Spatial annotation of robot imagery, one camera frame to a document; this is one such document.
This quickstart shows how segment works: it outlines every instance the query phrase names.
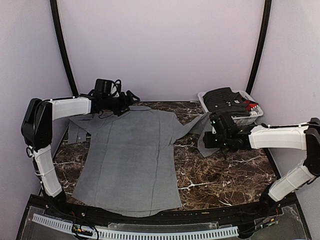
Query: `marble table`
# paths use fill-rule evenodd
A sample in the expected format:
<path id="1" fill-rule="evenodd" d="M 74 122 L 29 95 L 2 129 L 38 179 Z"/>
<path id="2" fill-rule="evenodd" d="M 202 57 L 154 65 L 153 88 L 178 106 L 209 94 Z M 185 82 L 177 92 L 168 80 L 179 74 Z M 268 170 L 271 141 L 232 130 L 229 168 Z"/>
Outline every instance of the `marble table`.
<path id="1" fill-rule="evenodd" d="M 174 112 L 182 124 L 201 115 L 198 102 L 140 102 Z M 262 149 L 219 150 L 204 158 L 197 149 L 198 135 L 187 134 L 174 144 L 175 171 L 182 207 L 176 210 L 204 210 L 256 202 L 267 185 L 276 180 Z M 72 193 L 84 167 L 90 146 L 86 142 L 67 144 L 65 136 L 54 158 L 55 169 L 69 203 L 82 204 Z"/>

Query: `robotic arm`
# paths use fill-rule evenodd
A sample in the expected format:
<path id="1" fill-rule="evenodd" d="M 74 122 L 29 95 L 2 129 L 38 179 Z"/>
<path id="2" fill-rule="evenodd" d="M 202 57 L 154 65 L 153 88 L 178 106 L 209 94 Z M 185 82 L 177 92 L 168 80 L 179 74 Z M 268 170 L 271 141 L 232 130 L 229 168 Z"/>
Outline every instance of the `robotic arm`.
<path id="1" fill-rule="evenodd" d="M 89 94 L 77 97 L 41 100 L 33 98 L 27 108 L 21 133 L 28 145 L 26 151 L 33 158 L 35 174 L 45 194 L 54 202 L 64 203 L 66 195 L 60 185 L 51 156 L 52 122 L 57 119 L 99 113 L 110 110 L 120 116 L 140 99 L 131 91 L 121 92 L 121 81 L 97 79 Z"/>
<path id="2" fill-rule="evenodd" d="M 296 125 L 249 125 L 242 129 L 228 112 L 211 114 L 212 132 L 206 132 L 206 148 L 261 149 L 290 148 L 306 150 L 307 157 L 285 176 L 268 186 L 260 197 L 260 210 L 268 214 L 285 196 L 320 176 L 320 120 Z"/>

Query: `plastic basket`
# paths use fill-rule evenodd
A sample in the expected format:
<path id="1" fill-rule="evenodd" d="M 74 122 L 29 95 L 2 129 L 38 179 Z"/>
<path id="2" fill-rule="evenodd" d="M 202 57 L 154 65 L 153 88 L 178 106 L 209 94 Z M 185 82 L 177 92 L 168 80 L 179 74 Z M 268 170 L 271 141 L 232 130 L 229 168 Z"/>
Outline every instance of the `plastic basket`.
<path id="1" fill-rule="evenodd" d="M 248 94 L 246 93 L 245 91 L 241 91 L 241 90 L 232 90 L 232 92 L 234 93 L 240 93 L 242 97 L 244 97 L 245 99 L 247 100 L 251 100 L 251 101 L 254 101 L 255 100 Z M 202 106 L 202 109 L 203 109 L 203 112 L 207 113 L 209 112 L 208 108 L 206 107 L 205 105 L 205 102 L 204 102 L 204 95 L 206 94 L 207 92 L 206 91 L 203 91 L 203 92 L 199 92 L 198 93 L 198 98 L 199 98 L 199 101 L 201 103 L 201 106 Z M 251 115 L 251 116 L 234 116 L 232 117 L 232 119 L 234 120 L 234 122 L 239 126 L 246 126 L 246 125 L 250 125 L 252 123 L 255 122 L 255 120 L 257 120 L 258 117 L 261 117 L 263 114 L 264 114 L 264 111 L 262 111 L 261 107 L 258 105 L 258 107 L 254 110 L 257 114 L 255 115 Z"/>

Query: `folded clothes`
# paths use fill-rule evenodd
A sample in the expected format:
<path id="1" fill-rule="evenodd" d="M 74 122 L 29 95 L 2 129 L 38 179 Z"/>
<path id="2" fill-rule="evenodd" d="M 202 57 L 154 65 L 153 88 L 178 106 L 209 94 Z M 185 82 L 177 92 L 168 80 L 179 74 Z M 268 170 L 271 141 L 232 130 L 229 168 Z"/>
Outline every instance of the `folded clothes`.
<path id="1" fill-rule="evenodd" d="M 90 206 L 146 217 L 182 206 L 174 165 L 174 142 L 188 132 L 204 135 L 209 115 L 182 125 L 173 112 L 131 106 L 121 116 L 104 113 L 70 119 L 68 143 L 86 140 L 89 153 L 72 196 Z M 199 138 L 198 148 L 208 156 Z"/>
<path id="2" fill-rule="evenodd" d="M 209 112 L 222 114 L 229 112 L 233 117 L 249 117 L 258 106 L 256 102 L 245 99 L 239 92 L 232 92 L 230 87 L 208 91 L 203 102 Z"/>

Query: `gray cloth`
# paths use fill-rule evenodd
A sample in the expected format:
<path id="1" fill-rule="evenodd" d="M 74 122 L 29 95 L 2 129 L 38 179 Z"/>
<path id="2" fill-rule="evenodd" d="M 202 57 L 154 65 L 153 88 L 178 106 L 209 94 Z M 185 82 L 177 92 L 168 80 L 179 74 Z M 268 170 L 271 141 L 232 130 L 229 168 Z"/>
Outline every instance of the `gray cloth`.
<path id="1" fill-rule="evenodd" d="M 130 217 L 181 207 L 173 143 L 190 131 L 201 134 L 208 115 L 182 125 L 173 112 L 130 108 L 122 116 L 105 113 L 104 119 L 96 114 L 70 119 L 68 143 L 83 142 L 84 134 L 91 134 L 87 160 L 72 196 Z"/>

